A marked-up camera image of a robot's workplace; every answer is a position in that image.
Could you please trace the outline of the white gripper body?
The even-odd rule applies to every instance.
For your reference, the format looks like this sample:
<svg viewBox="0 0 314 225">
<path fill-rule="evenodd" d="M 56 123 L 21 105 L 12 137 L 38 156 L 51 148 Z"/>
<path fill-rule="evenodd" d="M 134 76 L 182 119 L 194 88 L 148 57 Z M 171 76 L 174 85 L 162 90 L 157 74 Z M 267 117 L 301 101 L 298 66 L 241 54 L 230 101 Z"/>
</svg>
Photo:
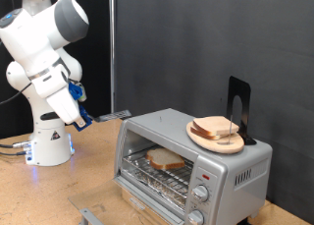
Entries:
<svg viewBox="0 0 314 225">
<path fill-rule="evenodd" d="M 67 124 L 81 119 L 79 106 L 74 101 L 67 87 L 64 87 L 46 98 L 47 103 Z"/>
</svg>

